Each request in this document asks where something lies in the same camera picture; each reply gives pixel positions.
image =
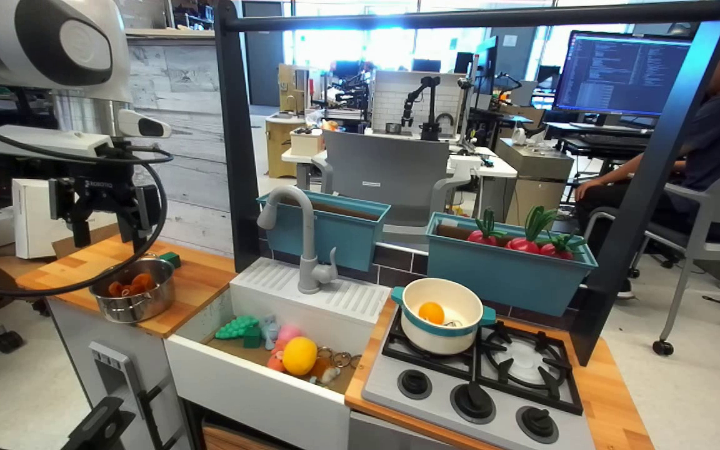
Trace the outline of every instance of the stove burner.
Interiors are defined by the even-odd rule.
[[[486,424],[496,416],[496,404],[478,383],[457,384],[453,389],[453,408],[461,416],[478,424]]]
[[[536,441],[551,444],[557,441],[557,421],[551,416],[547,409],[539,408],[521,408],[516,411],[518,428],[531,435]]]
[[[421,371],[421,370],[399,371],[398,384],[399,384],[402,394],[412,398],[412,399],[426,399],[433,393],[431,378],[426,371]]]
[[[537,404],[582,414],[572,361],[562,339],[498,323],[481,326],[471,349],[461,354],[433,354],[408,339],[399,314],[402,313],[398,313],[386,338],[386,356],[411,361],[426,375],[434,370],[451,378],[476,380],[486,389],[493,388]]]

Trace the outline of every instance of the toy kitchen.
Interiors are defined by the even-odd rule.
[[[149,255],[176,255],[166,309],[123,320],[102,316],[88,290],[48,300],[96,408],[77,436],[109,430],[102,416],[126,446],[651,444],[604,343],[579,366],[566,329],[498,316],[504,306],[434,273],[439,245],[411,284],[359,279],[391,205],[296,186],[259,203],[257,224],[281,259],[234,274],[226,256],[156,241]],[[434,241],[447,224],[463,221],[433,221]],[[128,255],[109,238],[19,284],[53,286]]]

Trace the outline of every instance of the computer monitor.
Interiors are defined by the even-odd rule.
[[[457,51],[456,58],[456,71],[468,71],[468,64],[476,59],[472,51]]]
[[[439,59],[412,59],[412,71],[439,71]]]
[[[659,118],[687,40],[572,33],[556,109]]]

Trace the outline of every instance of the toy sink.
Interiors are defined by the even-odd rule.
[[[266,366],[259,349],[216,343],[212,331],[238,316],[277,316],[332,351],[363,354],[391,290],[337,278],[332,290],[298,291],[301,270],[259,256],[229,290],[166,339],[181,398],[254,428],[296,446],[348,450],[351,414],[346,388],[314,384]]]
[[[329,263],[337,248],[337,266],[351,273],[371,273],[376,241],[383,233],[391,205],[358,196],[337,196],[304,193],[314,209],[314,255]],[[276,256],[298,259],[303,251],[303,213],[296,203],[281,200],[277,224],[267,229],[267,248]]]

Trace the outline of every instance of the wooden countertop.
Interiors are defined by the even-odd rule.
[[[396,301],[388,301],[383,306],[381,320],[376,324],[376,331],[367,339],[364,351],[359,356],[359,365],[354,370],[354,378],[346,393],[346,403],[353,409],[359,409],[364,414],[396,421],[396,424],[414,430],[421,435],[431,435],[431,436],[443,439],[453,446],[476,446],[476,450],[478,446],[493,446],[491,441],[476,439],[471,435],[463,435],[463,433],[439,428],[434,421],[418,419],[418,416],[404,414],[399,409],[363,399],[364,380],[367,380],[371,366],[381,351],[381,344],[386,343],[391,323],[396,320],[396,309],[398,309]],[[508,324],[536,329],[536,324],[523,324],[523,323],[513,323],[513,320],[508,320]],[[546,335],[562,339],[566,349],[571,349],[571,354],[576,354],[567,331],[546,329]],[[579,366],[577,356],[572,356],[572,365],[576,365],[577,389],[582,398],[582,411],[588,416],[594,446],[651,450],[652,439],[639,421],[634,403],[632,403],[632,398],[629,398],[629,393],[627,393],[627,388],[618,371],[618,365],[611,354],[607,343],[604,339],[598,343],[588,366]]]
[[[234,278],[234,265],[221,255],[208,255],[169,241],[156,241],[147,249],[147,255],[162,255],[162,251],[178,251],[183,256],[183,265],[176,270],[178,298],[162,314],[146,320],[137,326],[168,338],[229,284],[229,279]],[[14,278],[14,281],[28,290],[49,290],[93,278],[123,263],[129,255],[133,245],[121,241],[121,238],[108,238],[67,256],[31,270]],[[88,290],[66,291],[58,294],[54,300],[101,314],[101,306]]]

